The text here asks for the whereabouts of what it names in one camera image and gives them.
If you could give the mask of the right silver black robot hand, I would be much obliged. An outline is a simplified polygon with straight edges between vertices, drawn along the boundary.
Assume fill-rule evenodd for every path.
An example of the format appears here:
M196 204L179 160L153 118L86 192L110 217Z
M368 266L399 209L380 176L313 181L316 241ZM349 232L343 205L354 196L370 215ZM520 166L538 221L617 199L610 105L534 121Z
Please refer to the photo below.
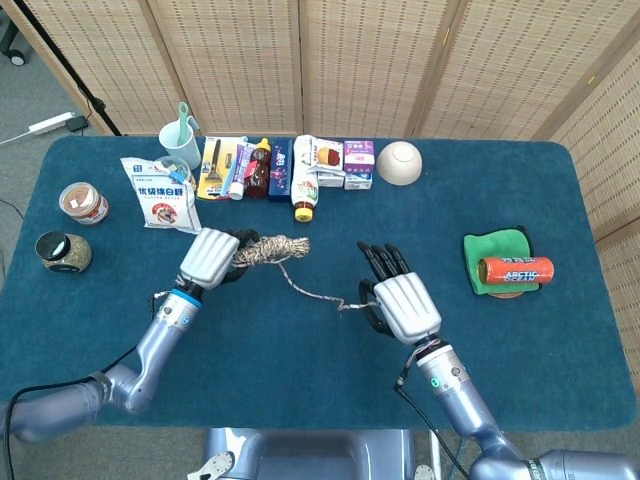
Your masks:
M369 325L404 345L422 345L435 339L441 315L401 251L389 243L380 247L359 241L357 247L376 278L362 279L358 285Z

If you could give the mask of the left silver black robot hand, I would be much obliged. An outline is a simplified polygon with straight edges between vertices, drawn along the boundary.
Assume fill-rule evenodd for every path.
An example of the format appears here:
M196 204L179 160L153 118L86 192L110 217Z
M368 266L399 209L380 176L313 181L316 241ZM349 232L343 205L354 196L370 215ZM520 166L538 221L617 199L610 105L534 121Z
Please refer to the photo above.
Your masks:
M212 290L239 280L247 268L234 267L234 256L241 248L258 240L258 233L251 229L234 232L203 228L183 259L175 283L180 287L194 284Z

